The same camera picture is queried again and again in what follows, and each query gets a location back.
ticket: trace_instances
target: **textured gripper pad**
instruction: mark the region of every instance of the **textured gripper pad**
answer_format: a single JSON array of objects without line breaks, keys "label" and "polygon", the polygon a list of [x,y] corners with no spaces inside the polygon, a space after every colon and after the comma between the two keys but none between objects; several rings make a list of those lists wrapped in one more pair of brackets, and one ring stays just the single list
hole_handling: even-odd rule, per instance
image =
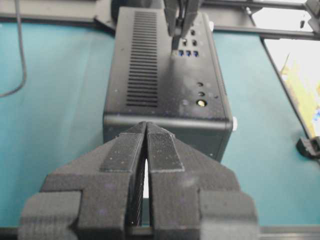
[{"label": "textured gripper pad", "polygon": [[[236,176],[152,123],[147,125],[147,142],[154,239],[199,239],[198,191],[239,191]],[[166,151],[157,152],[164,146]],[[172,171],[167,167],[167,170],[155,171],[159,164],[168,161],[170,155],[177,156],[183,169]]]},{"label": "textured gripper pad", "polygon": [[123,132],[49,174],[42,192],[82,191],[77,234],[81,238],[125,238],[125,222],[139,222],[141,216],[140,162],[146,123]]},{"label": "textured gripper pad", "polygon": [[22,211],[18,240],[77,240],[71,225],[78,217],[81,192],[41,192]]}]

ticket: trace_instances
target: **vent grille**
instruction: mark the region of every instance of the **vent grille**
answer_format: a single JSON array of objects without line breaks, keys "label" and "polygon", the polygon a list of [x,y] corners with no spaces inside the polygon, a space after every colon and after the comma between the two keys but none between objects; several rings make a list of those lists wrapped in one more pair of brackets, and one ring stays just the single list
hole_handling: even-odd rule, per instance
[{"label": "vent grille", "polygon": [[133,21],[127,106],[158,106],[157,48],[157,14],[136,11]]}]

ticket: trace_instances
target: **metal frame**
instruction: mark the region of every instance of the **metal frame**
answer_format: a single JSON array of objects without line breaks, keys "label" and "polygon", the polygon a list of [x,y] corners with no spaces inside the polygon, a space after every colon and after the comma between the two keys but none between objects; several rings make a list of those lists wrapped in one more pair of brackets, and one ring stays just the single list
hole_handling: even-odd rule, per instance
[{"label": "metal frame", "polygon": [[[2,0],[0,5],[0,22],[15,22],[15,12],[12,0]],[[84,27],[104,27],[109,31],[115,30],[115,23],[111,18],[111,0],[20,0],[21,16],[23,22],[46,23],[68,26]],[[77,6],[79,14],[70,15],[70,10]],[[312,22],[315,22],[315,15],[305,3],[290,3],[276,1],[242,1],[242,0],[204,0],[204,7],[227,7],[230,9],[251,8],[257,11],[261,8],[278,8],[304,10],[311,15]],[[252,20],[253,27],[243,27],[238,25],[216,25],[214,31],[227,31],[238,33],[256,33],[263,38],[271,39],[302,39],[320,40],[320,34],[306,31],[276,30],[268,28],[258,28]]]},{"label": "metal frame", "polygon": [[[205,0],[203,2],[205,7],[229,7],[229,8],[246,8],[252,9],[256,12],[262,8],[276,8],[276,9],[292,9],[307,11],[311,16],[311,21],[314,22],[316,17],[311,9],[305,3],[292,2],[277,2],[277,1],[241,1],[241,0]],[[269,28],[259,28],[255,26],[255,22],[250,15],[254,27],[241,27],[237,25],[215,25],[215,31],[227,31],[238,33],[255,33],[259,34],[265,39],[299,39],[299,40],[320,40],[320,34],[307,31],[292,31],[292,30],[277,30]]]}]

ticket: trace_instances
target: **teal table surface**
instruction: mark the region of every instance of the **teal table surface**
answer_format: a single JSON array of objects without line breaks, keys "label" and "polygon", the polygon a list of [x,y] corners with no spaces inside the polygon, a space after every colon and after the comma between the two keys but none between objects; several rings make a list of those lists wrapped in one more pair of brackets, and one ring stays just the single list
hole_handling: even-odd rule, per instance
[{"label": "teal table surface", "polygon": [[[23,24],[27,83],[0,98],[0,227],[55,168],[103,143],[115,40],[81,27]],[[300,156],[303,129],[259,36],[214,33],[238,129],[222,163],[255,201],[261,225],[320,224],[320,166]],[[17,28],[0,25],[0,92],[21,80]]]}]

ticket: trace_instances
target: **teal mat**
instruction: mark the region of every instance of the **teal mat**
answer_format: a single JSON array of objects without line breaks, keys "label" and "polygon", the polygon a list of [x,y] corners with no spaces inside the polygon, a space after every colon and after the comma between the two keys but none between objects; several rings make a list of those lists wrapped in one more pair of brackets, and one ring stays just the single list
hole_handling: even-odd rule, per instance
[{"label": "teal mat", "polygon": [[[320,224],[320,167],[294,145],[302,128],[255,35],[215,33],[239,122],[223,164],[257,205],[262,225]],[[23,24],[25,88],[0,98],[0,226],[15,226],[45,176],[103,142],[114,38],[80,27]],[[0,27],[0,92],[21,80],[16,25]]]}]

